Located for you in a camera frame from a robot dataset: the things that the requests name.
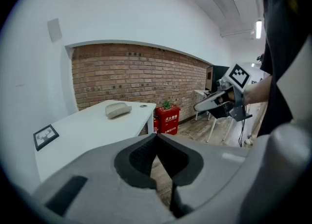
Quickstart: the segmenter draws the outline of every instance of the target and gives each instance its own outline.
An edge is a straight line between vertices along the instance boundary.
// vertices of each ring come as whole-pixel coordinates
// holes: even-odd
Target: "person's arm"
[[[272,76],[247,86],[244,91],[244,105],[266,102],[269,100]]]

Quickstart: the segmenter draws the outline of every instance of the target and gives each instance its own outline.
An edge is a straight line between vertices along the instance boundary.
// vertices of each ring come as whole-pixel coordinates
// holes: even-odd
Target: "table top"
[[[108,119],[105,107],[117,102],[121,101],[106,100],[51,124],[59,137],[35,150],[42,182],[91,149],[138,136],[156,107],[152,103],[124,102],[132,106],[132,111]]]
[[[204,93],[210,93],[209,90],[194,90],[196,93],[206,97],[206,95]]]

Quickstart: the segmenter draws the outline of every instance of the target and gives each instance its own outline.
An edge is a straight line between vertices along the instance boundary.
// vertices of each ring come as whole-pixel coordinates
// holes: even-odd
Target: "green plant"
[[[163,106],[163,108],[165,108],[166,110],[171,108],[171,106],[170,106],[168,100],[165,100],[162,106]]]

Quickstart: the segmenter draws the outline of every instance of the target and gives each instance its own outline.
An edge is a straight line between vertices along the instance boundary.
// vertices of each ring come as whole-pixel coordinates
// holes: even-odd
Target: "ceiling light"
[[[262,21],[259,20],[255,23],[255,37],[256,37],[256,39],[261,38],[261,29],[262,29]]]

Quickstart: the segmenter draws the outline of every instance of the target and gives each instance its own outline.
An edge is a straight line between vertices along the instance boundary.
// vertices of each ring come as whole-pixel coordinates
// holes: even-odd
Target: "person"
[[[268,101],[258,136],[269,134],[277,126],[292,120],[291,111],[277,81],[295,60],[311,32],[309,0],[263,0],[266,43],[260,69],[269,73],[264,80],[249,85],[244,105]],[[234,93],[228,94],[234,100]]]

